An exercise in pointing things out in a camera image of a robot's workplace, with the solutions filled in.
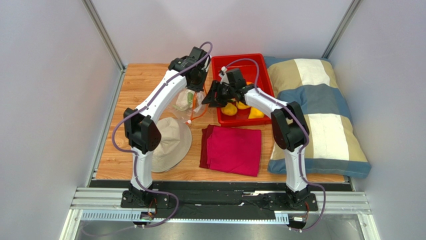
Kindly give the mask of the yellow fake pepper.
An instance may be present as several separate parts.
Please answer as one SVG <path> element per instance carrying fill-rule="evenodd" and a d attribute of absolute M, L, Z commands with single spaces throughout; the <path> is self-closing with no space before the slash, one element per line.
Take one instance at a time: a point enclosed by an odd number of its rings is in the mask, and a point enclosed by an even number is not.
<path fill-rule="evenodd" d="M 237 109 L 238 109 L 238 110 L 246 110 L 246 109 L 251 108 L 249 105 L 246 105 L 246 104 L 245 104 L 245 103 L 243 103 L 242 101 L 238 101 L 238 102 L 236 103 L 236 107 L 237 107 Z"/>

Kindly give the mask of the dark yellow fake fruit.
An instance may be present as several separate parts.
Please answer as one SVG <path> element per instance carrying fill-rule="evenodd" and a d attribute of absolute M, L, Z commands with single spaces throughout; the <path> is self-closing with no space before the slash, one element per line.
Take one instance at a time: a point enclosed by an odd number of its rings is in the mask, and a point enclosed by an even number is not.
<path fill-rule="evenodd" d="M 220 111 L 225 116 L 235 116 L 238 112 L 238 108 L 233 104 L 228 102 L 225 107 L 221 107 Z"/>

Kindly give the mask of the clear zip top bag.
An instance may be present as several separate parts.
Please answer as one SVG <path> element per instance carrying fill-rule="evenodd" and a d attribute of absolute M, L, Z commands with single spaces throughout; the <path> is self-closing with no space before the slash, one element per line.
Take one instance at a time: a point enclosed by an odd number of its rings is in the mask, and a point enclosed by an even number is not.
<path fill-rule="evenodd" d="M 171 100 L 166 109 L 179 121 L 189 125 L 207 112 L 207 106 L 202 104 L 205 97 L 205 88 L 200 92 L 185 88 Z"/>

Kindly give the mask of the white fake cauliflower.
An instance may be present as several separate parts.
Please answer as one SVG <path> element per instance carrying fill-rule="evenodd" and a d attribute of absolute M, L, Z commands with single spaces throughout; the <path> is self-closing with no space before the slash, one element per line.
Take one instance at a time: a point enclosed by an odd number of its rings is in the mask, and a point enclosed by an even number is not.
<path fill-rule="evenodd" d="M 178 94 L 174 107 L 179 111 L 186 111 L 192 106 L 193 98 L 193 91 L 184 90 Z"/>

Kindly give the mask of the yellow fake pear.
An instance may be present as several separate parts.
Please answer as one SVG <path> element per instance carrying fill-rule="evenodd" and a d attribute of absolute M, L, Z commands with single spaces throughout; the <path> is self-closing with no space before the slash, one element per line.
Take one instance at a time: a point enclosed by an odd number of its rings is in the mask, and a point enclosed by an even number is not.
<path fill-rule="evenodd" d="M 250 108 L 250 113 L 248 119 L 260 119 L 263 118 L 265 114 L 255 107 Z"/>

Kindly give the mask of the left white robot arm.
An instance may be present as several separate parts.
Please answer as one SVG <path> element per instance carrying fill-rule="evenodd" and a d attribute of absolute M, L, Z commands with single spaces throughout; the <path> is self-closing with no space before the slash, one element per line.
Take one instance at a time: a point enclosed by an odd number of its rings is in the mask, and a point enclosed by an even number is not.
<path fill-rule="evenodd" d="M 154 150 L 160 145 L 157 126 L 160 116 L 184 89 L 200 92 L 207 78 L 211 55 L 201 47 L 172 60 L 154 91 L 135 109 L 124 111 L 124 133 L 133 156 L 132 178 L 123 200 L 140 207 L 149 206 L 156 192 L 150 189 Z"/>

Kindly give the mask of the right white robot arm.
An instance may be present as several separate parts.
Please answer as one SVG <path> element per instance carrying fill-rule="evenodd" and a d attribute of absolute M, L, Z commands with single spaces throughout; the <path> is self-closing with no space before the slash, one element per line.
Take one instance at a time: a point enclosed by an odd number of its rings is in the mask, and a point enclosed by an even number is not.
<path fill-rule="evenodd" d="M 224 70 L 220 76 L 220 81 L 212 82 L 202 104 L 221 108 L 231 101 L 240 101 L 269 117 L 274 141 L 284 152 L 287 189 L 283 202 L 291 209 L 304 206 L 310 195 L 305 168 L 309 129 L 300 105 L 278 100 L 256 83 L 248 84 L 238 68 Z"/>

